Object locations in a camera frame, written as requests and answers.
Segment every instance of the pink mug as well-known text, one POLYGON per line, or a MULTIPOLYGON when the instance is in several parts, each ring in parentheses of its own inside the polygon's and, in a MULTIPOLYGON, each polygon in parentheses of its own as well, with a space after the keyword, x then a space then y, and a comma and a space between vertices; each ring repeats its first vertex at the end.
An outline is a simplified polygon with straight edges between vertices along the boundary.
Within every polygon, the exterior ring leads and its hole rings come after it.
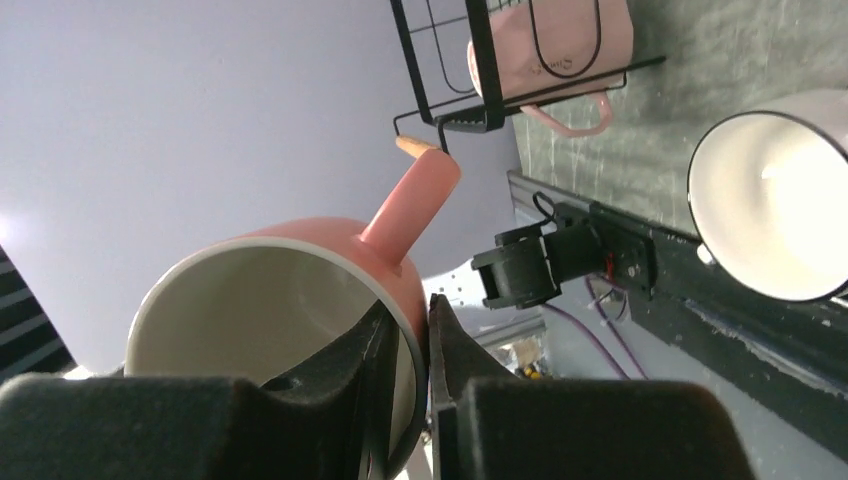
POLYGON ((224 375, 262 385, 348 331, 380 300, 398 323, 389 469, 399 471, 427 404, 427 304, 406 257, 459 181, 428 149, 370 223, 305 218, 212 245, 171 267, 142 300, 127 375, 224 375))
MULTIPOLYGON (((625 0, 534 0, 533 13, 542 58, 557 74, 573 78, 563 79, 551 75, 539 61, 529 4, 525 2, 508 7, 490 18, 504 100, 579 78, 600 75, 630 64, 633 57, 633 22, 625 0), (596 28, 598 16, 595 2, 600 11, 600 35, 596 28)), ((470 41, 468 70, 474 89, 482 96, 477 57, 470 41)), ((522 104, 522 112, 566 137, 597 135, 606 130, 613 118, 609 97, 606 92, 598 90, 618 84, 623 79, 623 74, 599 78, 516 103, 522 104), (567 127, 535 105, 545 100, 583 93, 588 93, 595 100, 600 112, 600 122, 592 128, 567 127)))

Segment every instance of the white wall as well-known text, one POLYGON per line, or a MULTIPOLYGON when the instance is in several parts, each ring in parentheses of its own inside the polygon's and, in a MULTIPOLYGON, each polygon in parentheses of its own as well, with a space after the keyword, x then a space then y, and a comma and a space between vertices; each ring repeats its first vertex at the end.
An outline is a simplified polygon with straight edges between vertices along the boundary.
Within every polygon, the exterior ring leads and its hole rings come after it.
MULTIPOLYGON (((434 3, 438 18, 462 7, 434 3)), ((468 87, 465 28, 445 35, 468 87)), ((4 0, 0 243, 76 360, 108 370, 185 255, 296 217, 369 218, 410 163, 391 118, 414 105, 387 0, 4 0)), ((412 252, 425 276, 514 225, 511 128, 451 147, 465 176, 412 252)))

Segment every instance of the white mug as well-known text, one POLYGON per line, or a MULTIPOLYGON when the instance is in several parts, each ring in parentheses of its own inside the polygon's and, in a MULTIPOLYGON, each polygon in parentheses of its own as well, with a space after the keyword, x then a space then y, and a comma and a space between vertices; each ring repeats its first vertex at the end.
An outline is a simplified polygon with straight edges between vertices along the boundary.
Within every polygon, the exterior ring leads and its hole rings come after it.
POLYGON ((814 90, 722 120, 689 167, 689 207, 715 261, 763 295, 848 292, 848 92, 814 90))
POLYGON ((130 330, 127 375, 222 375, 258 385, 350 330, 381 301, 400 328, 389 437, 399 471, 424 424, 429 342, 421 277, 407 252, 459 182, 435 148, 366 224, 292 220, 206 247, 168 270, 130 330))

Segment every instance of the black wire rack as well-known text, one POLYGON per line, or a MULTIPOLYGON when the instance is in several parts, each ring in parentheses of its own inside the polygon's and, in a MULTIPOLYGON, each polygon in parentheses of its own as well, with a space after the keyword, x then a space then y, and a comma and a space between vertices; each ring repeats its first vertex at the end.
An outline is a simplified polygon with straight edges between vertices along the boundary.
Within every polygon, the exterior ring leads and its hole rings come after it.
POLYGON ((581 92, 578 94, 568 93, 564 94, 561 97, 554 97, 541 102, 534 101, 533 103, 538 106, 545 106, 552 103, 561 102, 563 100, 568 100, 570 98, 576 98, 583 95, 587 95, 590 93, 622 89, 627 86, 628 72, 650 67, 653 65, 659 65, 660 63, 665 61, 665 56, 660 55, 632 62, 623 68, 618 68, 615 70, 609 70, 591 76, 577 78, 587 72, 594 65, 595 59, 598 56, 598 51, 601 47, 602 22, 600 2, 602 0, 594 0, 595 31, 597 32, 594 55, 592 56, 588 64, 581 69, 581 71, 568 75, 557 73, 549 66, 548 62, 546 62, 542 56, 542 50, 539 46, 539 38, 536 32, 533 0, 524 0, 528 4, 531 25, 533 27, 533 40, 536 48, 536 56, 539 59, 539 63, 549 75, 553 75, 556 78, 562 79, 562 83, 505 99, 503 98, 503 94, 501 92, 500 75, 498 74, 497 60, 495 56, 495 45, 492 36, 491 25, 489 23, 489 17, 493 13, 504 10, 505 8, 518 5, 519 3, 523 2, 521 2, 520 0, 489 0, 489 2, 494 2, 494 5, 490 6, 486 2, 486 0, 464 0, 466 15, 437 21, 435 16, 433 15, 433 7, 431 5, 431 0, 414 0, 423 1, 426 3, 427 13, 429 15, 429 22, 423 26, 410 28, 407 20, 407 15, 403 6, 404 0, 389 1, 391 3, 392 11, 394 13, 398 36, 400 37, 400 44, 403 48, 404 59, 406 61, 407 69, 409 70, 409 79, 412 82, 412 90, 415 94, 415 101, 418 107, 417 110, 402 113, 400 115, 397 115, 393 119, 395 134, 400 135, 400 128, 398 127, 398 122, 400 120, 418 115, 421 117, 421 120, 424 123, 436 128, 439 136, 439 142, 441 144, 440 146, 445 152, 448 151, 447 139, 445 138, 445 130, 467 133, 486 133, 492 130, 497 130, 504 126, 507 117, 519 113, 521 111, 521 106, 525 103, 528 103, 528 101, 533 98, 539 97, 541 95, 548 95, 550 93, 561 90, 566 90, 578 85, 594 82, 603 78, 614 77, 617 75, 623 76, 623 80, 617 85, 590 92, 581 92), (448 80, 447 70, 445 68, 445 58, 443 55, 445 48, 439 39, 439 29, 463 21, 467 21, 471 31, 471 41, 474 44, 474 51, 477 58, 476 63, 480 92, 482 94, 482 103, 479 105, 461 108, 455 111, 450 111, 448 113, 436 115, 434 114, 435 110, 442 110, 445 107, 449 107, 452 105, 456 105, 460 102, 465 102, 480 97, 474 91, 474 88, 468 90, 461 90, 459 88, 456 88, 448 80), (413 35, 421 34, 432 36, 432 39, 435 42, 436 52, 439 57, 439 64, 442 70, 442 77, 444 78, 447 87, 453 93, 458 95, 457 97, 434 104, 431 104, 429 102, 427 91, 424 86, 424 79, 421 75, 421 67, 419 65, 416 50, 413 44, 413 35))

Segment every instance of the gray countertop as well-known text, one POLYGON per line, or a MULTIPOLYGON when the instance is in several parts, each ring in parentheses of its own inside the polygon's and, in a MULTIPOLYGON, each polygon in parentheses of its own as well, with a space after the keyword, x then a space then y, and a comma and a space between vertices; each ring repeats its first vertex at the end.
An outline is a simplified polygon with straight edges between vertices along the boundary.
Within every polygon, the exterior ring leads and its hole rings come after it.
MULTIPOLYGON (((568 139, 513 118, 526 175, 694 232, 686 173, 700 138, 722 118, 814 88, 848 86, 848 6, 842 0, 629 0, 634 60, 668 60, 611 92, 613 125, 568 139)), ((596 121, 578 98, 546 111, 567 124, 596 121)))

